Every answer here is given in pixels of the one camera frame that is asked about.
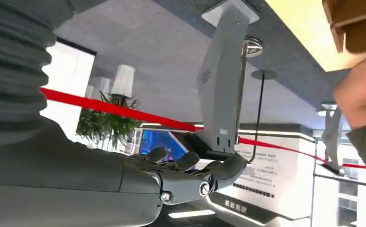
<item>potted plant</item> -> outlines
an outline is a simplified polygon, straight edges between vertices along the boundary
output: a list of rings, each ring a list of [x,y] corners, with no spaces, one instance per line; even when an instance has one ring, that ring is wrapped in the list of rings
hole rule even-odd
[[[138,99],[128,98],[124,95],[110,94],[109,97],[106,97],[100,91],[100,98],[103,102],[130,109],[135,109],[139,106]],[[94,141],[97,147],[99,142],[108,140],[107,148],[109,143],[112,142],[111,146],[117,150],[117,140],[120,140],[125,145],[126,141],[129,140],[129,135],[140,124],[141,122],[135,119],[90,109],[82,109],[76,133],[82,138]]]

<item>blue screen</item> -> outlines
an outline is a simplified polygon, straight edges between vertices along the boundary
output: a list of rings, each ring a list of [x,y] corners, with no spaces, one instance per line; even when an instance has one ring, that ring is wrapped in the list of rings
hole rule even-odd
[[[167,131],[144,130],[140,153],[148,154],[156,147],[164,147],[166,149],[167,156],[163,161],[177,160],[185,154],[183,148],[180,147]]]

